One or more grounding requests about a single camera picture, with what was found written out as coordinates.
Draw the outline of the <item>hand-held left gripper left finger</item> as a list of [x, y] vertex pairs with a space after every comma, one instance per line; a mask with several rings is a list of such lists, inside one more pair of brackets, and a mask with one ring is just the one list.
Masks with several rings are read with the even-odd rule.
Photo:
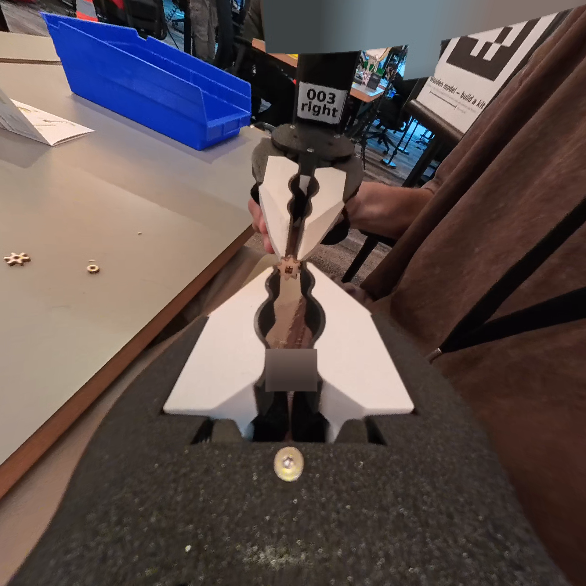
[[289, 435], [288, 396], [265, 381], [268, 333], [281, 276], [268, 268], [212, 311], [195, 342], [164, 413], [231, 420], [242, 436], [282, 441]]

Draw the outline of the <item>blue plastic bin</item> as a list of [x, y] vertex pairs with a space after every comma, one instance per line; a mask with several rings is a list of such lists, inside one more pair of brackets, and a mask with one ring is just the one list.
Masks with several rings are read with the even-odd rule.
[[246, 81], [129, 27], [41, 16], [76, 95], [195, 150], [250, 125]]

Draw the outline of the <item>black office chair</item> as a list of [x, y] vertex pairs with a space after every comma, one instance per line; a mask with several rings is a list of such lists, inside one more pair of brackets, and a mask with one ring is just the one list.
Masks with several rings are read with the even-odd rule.
[[404, 132], [407, 130], [411, 115], [404, 110], [406, 100], [407, 98], [398, 93], [392, 98], [382, 99], [374, 118], [378, 120], [377, 126], [374, 130], [365, 132], [362, 137], [361, 157], [364, 157], [367, 142], [371, 138], [376, 138], [378, 144], [385, 144], [385, 154], [397, 146], [387, 136], [387, 131]]

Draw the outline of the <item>white sign with black pattern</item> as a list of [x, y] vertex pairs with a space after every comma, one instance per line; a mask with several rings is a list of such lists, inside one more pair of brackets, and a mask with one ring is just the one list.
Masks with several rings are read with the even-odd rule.
[[415, 98], [465, 134], [565, 12], [451, 39]]

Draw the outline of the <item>black metal frame leg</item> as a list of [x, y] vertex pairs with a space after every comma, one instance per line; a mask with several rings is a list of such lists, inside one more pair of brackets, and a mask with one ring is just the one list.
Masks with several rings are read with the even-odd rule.
[[358, 273], [364, 262], [370, 256], [370, 253], [376, 248], [378, 244], [384, 244], [389, 248], [392, 248], [396, 244], [396, 240], [385, 236], [377, 235], [367, 231], [360, 231], [360, 233], [366, 237], [366, 241], [362, 245], [362, 248], [357, 253], [355, 259], [348, 267], [346, 273], [342, 276], [341, 282], [351, 282], [354, 276]]

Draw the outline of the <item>black table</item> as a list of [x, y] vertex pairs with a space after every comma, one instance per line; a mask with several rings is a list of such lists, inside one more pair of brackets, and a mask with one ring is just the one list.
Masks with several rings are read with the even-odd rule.
[[417, 80], [413, 91], [404, 105], [404, 110], [407, 113], [432, 132], [432, 138], [427, 148], [423, 151], [421, 157], [419, 157], [413, 169], [409, 172], [407, 178], [403, 182], [402, 186], [407, 188], [417, 186], [419, 180], [422, 178], [432, 161], [436, 159], [438, 153], [444, 148], [453, 149], [464, 136], [462, 131], [445, 121], [434, 110], [421, 103], [418, 96], [427, 79], [427, 77], [422, 77]]

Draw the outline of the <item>wooden background table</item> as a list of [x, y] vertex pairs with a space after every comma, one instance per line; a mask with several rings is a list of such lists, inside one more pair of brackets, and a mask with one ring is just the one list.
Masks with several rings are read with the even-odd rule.
[[[251, 41], [252, 47], [268, 54], [276, 60], [286, 64], [293, 69], [297, 68], [298, 56], [294, 54], [272, 54], [267, 53], [265, 41], [259, 39], [253, 39]], [[377, 86], [376, 89], [370, 89], [364, 84], [353, 83], [350, 90], [350, 96], [358, 99], [364, 103], [371, 103], [374, 100], [380, 98], [387, 91], [388, 80], [383, 79]]]

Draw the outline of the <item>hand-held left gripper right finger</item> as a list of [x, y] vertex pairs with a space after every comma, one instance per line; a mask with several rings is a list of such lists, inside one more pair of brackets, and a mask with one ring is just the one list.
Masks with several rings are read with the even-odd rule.
[[414, 412], [372, 314], [316, 267], [300, 273], [301, 348], [317, 352], [318, 389], [292, 396], [292, 439], [334, 442], [352, 420]]

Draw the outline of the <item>wooden skeleton model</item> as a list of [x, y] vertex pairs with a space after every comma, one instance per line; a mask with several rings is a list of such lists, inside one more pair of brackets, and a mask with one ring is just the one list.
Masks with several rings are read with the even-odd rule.
[[362, 53], [362, 85], [375, 90], [385, 76], [392, 48], [369, 49]]

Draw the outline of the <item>white folded instruction leaflet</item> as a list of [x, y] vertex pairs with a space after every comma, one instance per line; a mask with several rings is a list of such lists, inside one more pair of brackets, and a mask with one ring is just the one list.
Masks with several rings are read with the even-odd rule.
[[94, 130], [10, 99], [1, 90], [1, 129], [39, 143], [56, 146]]

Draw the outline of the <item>person's right hand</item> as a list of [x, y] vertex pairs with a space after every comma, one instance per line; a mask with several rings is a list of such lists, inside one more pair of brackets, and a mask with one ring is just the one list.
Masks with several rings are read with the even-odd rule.
[[406, 230], [404, 214], [399, 210], [400, 196], [398, 187], [363, 182], [345, 206], [347, 224], [355, 230], [398, 240]]

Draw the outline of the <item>person's right forearm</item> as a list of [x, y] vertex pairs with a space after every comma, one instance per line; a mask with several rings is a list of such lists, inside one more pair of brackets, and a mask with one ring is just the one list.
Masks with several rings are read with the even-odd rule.
[[427, 186], [399, 188], [395, 211], [398, 235], [406, 232], [434, 195], [435, 191]]

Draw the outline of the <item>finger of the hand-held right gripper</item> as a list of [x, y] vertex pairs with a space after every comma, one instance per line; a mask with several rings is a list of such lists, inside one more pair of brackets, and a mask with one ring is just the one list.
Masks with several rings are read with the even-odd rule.
[[286, 256], [292, 215], [289, 204], [294, 197], [291, 182], [299, 166], [286, 157], [269, 156], [264, 180], [259, 187], [260, 206], [269, 240], [278, 258]]
[[317, 192], [309, 199], [311, 210], [299, 230], [297, 260], [306, 260], [319, 245], [342, 212], [346, 172], [333, 167], [318, 168], [314, 174]]

